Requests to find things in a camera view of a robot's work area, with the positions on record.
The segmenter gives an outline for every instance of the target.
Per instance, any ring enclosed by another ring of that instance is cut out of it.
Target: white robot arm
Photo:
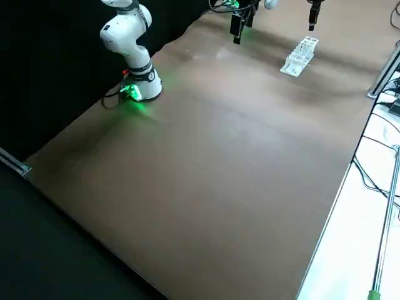
[[[149,10],[138,0],[101,1],[118,13],[101,29],[100,37],[107,49],[123,55],[129,66],[121,90],[135,101],[158,97],[163,90],[161,80],[153,68],[148,50],[136,44],[152,23]]]

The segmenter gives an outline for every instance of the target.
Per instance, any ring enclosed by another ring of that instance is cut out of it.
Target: brown table surface
[[[400,38],[394,4],[326,1],[299,78],[279,69],[310,35],[305,0],[261,7],[240,46],[204,16],[154,57],[159,99],[95,104],[31,180],[171,299],[294,299]]]

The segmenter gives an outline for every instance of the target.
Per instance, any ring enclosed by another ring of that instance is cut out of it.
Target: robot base
[[[122,99],[140,102],[156,99],[162,91],[161,79],[157,71],[153,69],[146,74],[146,78],[143,78],[143,75],[129,73],[122,81],[119,93]]]

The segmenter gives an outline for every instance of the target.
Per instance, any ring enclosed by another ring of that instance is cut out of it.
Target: cable
[[[390,25],[392,27],[396,28],[397,30],[400,30],[400,27],[397,27],[396,25],[394,25],[394,23],[393,23],[393,15],[394,15],[394,13],[396,13],[398,16],[400,16],[399,7],[400,7],[400,1],[397,2],[396,6],[392,10],[392,13],[390,14]]]
[[[391,149],[391,150],[393,150],[393,151],[396,151],[396,149],[394,149],[393,147],[388,146],[387,144],[384,144],[383,142],[379,142],[378,140],[373,139],[373,138],[371,138],[371,137],[369,137],[369,136],[362,136],[362,137],[363,137],[363,138],[366,138],[366,139],[370,139],[371,141],[374,141],[374,142],[376,142],[376,143],[378,143],[378,144],[381,144],[382,146],[385,146],[385,147],[387,147],[387,148],[389,148],[389,149]]]
[[[221,7],[230,7],[228,4],[230,3],[230,1],[229,0],[225,0],[225,1],[223,1],[221,4],[218,4],[218,5],[215,5],[213,8],[214,9],[216,9],[216,8],[221,8]],[[204,11],[201,15],[203,16],[203,15],[205,15],[205,14],[207,14],[207,13],[209,13],[211,11],[211,9],[207,9],[206,11]]]
[[[386,121],[387,123],[389,123],[400,134],[400,130],[391,121],[389,121],[388,119],[385,119],[384,117],[376,114],[375,112],[373,112],[372,114],[374,116],[377,116],[377,117],[381,118],[382,120]]]
[[[259,0],[255,0],[253,3],[247,5],[246,7],[240,7],[240,8],[236,8],[236,9],[228,9],[228,10],[223,10],[223,11],[216,10],[215,9],[216,7],[211,4],[211,0],[208,0],[208,6],[210,7],[209,10],[213,11],[216,14],[225,14],[225,13],[235,13],[237,11],[245,11],[249,8],[252,8],[253,6],[256,6],[258,2],[259,2]]]
[[[117,95],[119,94],[119,88],[120,88],[120,86],[118,87],[118,89],[117,89],[116,92],[112,92],[111,94],[104,95],[104,96],[101,98],[100,103],[101,103],[101,106],[102,106],[104,109],[114,109],[114,108],[115,108],[115,106],[111,107],[111,106],[107,106],[107,105],[106,105],[106,98],[111,98],[111,97],[117,96]]]
[[[380,192],[386,199],[388,198],[388,194],[389,192],[382,190],[381,188],[379,188],[376,183],[369,177],[369,175],[367,174],[367,172],[363,169],[363,167],[361,166],[360,162],[358,161],[357,157],[354,156],[354,160],[352,161],[352,163],[354,163],[354,165],[356,166],[357,170],[359,171],[360,175],[361,175],[361,179],[362,179],[362,183],[364,184],[364,186],[372,191],[377,191]],[[368,178],[368,180],[374,185],[375,188],[373,188],[372,186],[369,186],[366,182],[365,182],[365,177],[364,175]],[[398,220],[400,221],[400,205],[398,203],[394,203],[394,205],[399,209],[399,214],[397,215]]]

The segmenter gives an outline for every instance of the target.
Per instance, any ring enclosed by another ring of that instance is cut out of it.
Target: black curtain
[[[151,55],[208,7],[207,0],[141,3],[153,23],[138,43]],[[115,15],[100,0],[6,1],[1,10],[0,147],[25,160],[117,84],[126,66],[99,39]]]

